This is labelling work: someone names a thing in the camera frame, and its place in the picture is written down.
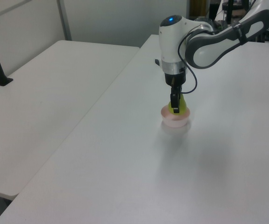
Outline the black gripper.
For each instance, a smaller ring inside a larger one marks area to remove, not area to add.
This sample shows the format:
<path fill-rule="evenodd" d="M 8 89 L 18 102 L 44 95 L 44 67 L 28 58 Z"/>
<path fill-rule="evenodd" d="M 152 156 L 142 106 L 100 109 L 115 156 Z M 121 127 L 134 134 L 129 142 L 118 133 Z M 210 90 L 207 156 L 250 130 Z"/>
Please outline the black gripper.
<path fill-rule="evenodd" d="M 179 94 L 182 91 L 182 85 L 186 81 L 186 73 L 182 72 L 176 75 L 165 73 L 165 82 L 171 87 L 170 108 L 172 113 L 179 113 Z"/>

